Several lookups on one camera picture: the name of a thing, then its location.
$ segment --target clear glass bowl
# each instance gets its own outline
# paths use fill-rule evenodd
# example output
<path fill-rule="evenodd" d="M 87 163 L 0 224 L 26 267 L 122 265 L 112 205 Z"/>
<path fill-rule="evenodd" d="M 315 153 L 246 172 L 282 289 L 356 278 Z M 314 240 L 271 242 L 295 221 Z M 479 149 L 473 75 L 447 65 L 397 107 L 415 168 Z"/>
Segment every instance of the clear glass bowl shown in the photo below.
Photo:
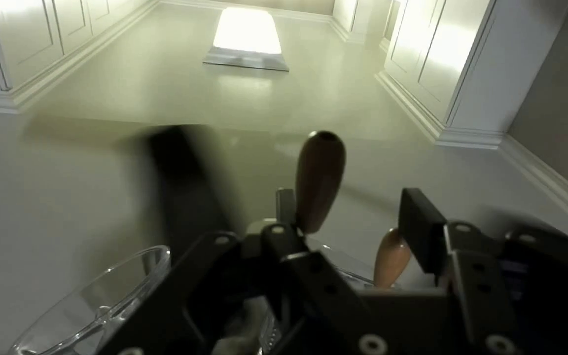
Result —
<path fill-rule="evenodd" d="M 8 355 L 93 355 L 167 275 L 170 250 L 151 247 L 106 269 L 45 312 Z"/>

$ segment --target black object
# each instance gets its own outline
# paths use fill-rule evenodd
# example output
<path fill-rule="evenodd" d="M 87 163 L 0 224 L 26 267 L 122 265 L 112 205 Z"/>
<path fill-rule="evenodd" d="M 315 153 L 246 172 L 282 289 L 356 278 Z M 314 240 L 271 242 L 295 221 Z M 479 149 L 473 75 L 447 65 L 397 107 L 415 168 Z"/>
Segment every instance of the black object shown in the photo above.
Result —
<path fill-rule="evenodd" d="M 252 225 L 245 235 L 225 229 L 188 136 L 174 127 L 149 140 L 165 234 L 180 258 L 99 355 L 129 348 L 209 355 L 229 317 L 258 295 L 282 331 L 274 355 L 568 353 L 568 237 L 521 227 L 492 240 L 474 225 L 448 222 L 421 191 L 405 189 L 399 229 L 437 287 L 356 293 L 298 235 L 286 191 L 277 195 L 277 222 Z M 169 151 L 181 153 L 189 169 L 173 167 L 178 160 Z M 175 219 L 179 211 L 188 216 Z"/>

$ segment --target wooden handle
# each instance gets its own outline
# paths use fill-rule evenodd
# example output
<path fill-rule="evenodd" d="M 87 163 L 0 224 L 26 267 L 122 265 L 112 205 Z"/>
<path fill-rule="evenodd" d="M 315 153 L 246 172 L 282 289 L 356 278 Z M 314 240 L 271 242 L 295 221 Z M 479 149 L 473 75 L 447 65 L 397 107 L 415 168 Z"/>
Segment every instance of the wooden handle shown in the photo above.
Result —
<path fill-rule="evenodd" d="M 332 132 L 312 132 L 299 154 L 295 182 L 297 225 L 304 234 L 321 228 L 339 191 L 344 169 L 341 139 Z"/>
<path fill-rule="evenodd" d="M 389 288 L 402 274 L 411 258 L 411 249 L 397 228 L 391 229 L 381 240 L 374 265 L 374 286 Z"/>

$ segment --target light wooden handle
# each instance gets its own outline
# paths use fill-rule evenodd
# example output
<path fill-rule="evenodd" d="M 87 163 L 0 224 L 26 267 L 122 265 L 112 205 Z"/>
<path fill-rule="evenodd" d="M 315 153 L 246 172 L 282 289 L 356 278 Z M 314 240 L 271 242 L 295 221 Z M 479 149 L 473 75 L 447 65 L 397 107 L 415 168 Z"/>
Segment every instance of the light wooden handle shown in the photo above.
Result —
<path fill-rule="evenodd" d="M 381 240 L 374 265 L 374 286 L 389 288 L 402 274 L 411 258 L 411 249 L 397 228 L 391 229 Z"/>
<path fill-rule="evenodd" d="M 345 169 L 345 146 L 327 131 L 312 132 L 299 154 L 295 194 L 297 226 L 317 232 L 339 191 Z"/>

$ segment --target beige floor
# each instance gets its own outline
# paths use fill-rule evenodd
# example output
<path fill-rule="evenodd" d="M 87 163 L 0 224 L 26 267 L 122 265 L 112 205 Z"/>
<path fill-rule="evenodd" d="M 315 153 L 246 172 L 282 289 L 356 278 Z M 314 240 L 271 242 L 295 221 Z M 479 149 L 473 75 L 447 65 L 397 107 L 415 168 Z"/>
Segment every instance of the beige floor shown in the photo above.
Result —
<path fill-rule="evenodd" d="M 217 16 L 158 7 L 41 100 L 37 116 L 0 114 L 0 354 L 75 283 L 155 243 L 137 159 L 118 144 L 148 126 L 219 128 L 250 219 L 273 216 L 309 131 L 342 135 L 343 188 L 316 238 L 368 265 L 406 186 L 479 226 L 503 210 L 568 232 L 568 216 L 497 151 L 424 139 L 374 80 L 377 47 L 276 18 L 289 73 L 202 65 Z"/>

